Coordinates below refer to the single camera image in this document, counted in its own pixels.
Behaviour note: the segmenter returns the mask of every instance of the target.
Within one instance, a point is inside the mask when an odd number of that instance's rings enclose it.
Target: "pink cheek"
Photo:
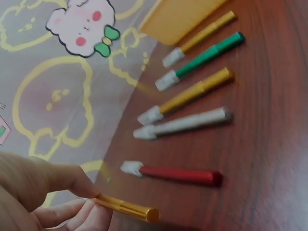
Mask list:
[[[56,25],[58,25],[60,22],[61,22],[61,18],[57,18],[57,19],[54,20],[54,23],[55,23]]]
[[[102,13],[99,11],[96,11],[92,15],[93,21],[99,21],[102,18]]]
[[[84,37],[79,37],[76,39],[76,45],[82,47],[86,44],[86,39]]]

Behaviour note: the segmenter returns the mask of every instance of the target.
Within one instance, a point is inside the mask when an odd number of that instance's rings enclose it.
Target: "marker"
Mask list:
[[[171,70],[159,80],[155,82],[155,85],[159,91],[163,91],[178,83],[183,77],[197,69],[203,64],[206,64],[223,53],[235,48],[245,41],[245,37],[242,33],[236,32],[235,34],[228,37],[226,40],[219,44],[210,47],[208,50],[203,52],[201,55],[196,57],[190,63],[185,65],[178,71]]]
[[[168,68],[171,65],[175,64],[177,61],[184,58],[185,53],[188,52],[191,48],[193,48],[205,38],[217,32],[220,28],[222,28],[224,25],[226,25],[233,19],[236,19],[236,15],[233,11],[229,11],[224,16],[220,17],[218,20],[208,25],[183,46],[175,48],[169,55],[167,55],[163,59],[164,67]]]
[[[159,135],[184,131],[200,126],[212,125],[222,122],[231,121],[232,113],[226,108],[221,107],[212,111],[194,114],[180,119],[171,120],[157,126],[147,125],[133,132],[136,139],[154,140]]]
[[[167,180],[182,181],[185,183],[201,184],[210,187],[219,187],[223,175],[218,171],[184,170],[170,167],[148,167],[140,161],[126,160],[121,171],[136,177],[150,176]]]
[[[152,107],[140,115],[137,120],[142,125],[152,124],[153,122],[164,118],[164,115],[170,113],[172,110],[187,104],[189,101],[209,92],[211,89],[233,79],[234,73],[231,70],[224,68],[214,75],[192,85],[190,88],[181,92],[163,105]]]
[[[128,214],[134,218],[147,221],[149,223],[157,223],[160,219],[160,213],[157,208],[149,208],[131,204],[126,201],[102,194],[91,200],[107,208],[113,209],[120,213]]]

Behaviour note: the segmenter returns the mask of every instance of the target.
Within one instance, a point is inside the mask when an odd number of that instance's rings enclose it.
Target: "green bow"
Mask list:
[[[112,44],[112,41],[120,38],[120,31],[114,29],[110,25],[106,25],[104,34],[105,37],[103,38],[102,43],[97,44],[94,48],[103,57],[108,57],[111,53],[110,45]]]

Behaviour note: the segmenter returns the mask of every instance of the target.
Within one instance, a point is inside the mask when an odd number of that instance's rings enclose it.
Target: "red marker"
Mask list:
[[[181,170],[168,167],[145,167],[140,161],[124,161],[121,170],[125,173],[142,177],[143,175],[186,183],[219,187],[223,175],[218,171]]]

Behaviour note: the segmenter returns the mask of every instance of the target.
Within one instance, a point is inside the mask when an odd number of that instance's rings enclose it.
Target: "yellow box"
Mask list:
[[[139,30],[174,45],[228,0],[158,0]]]

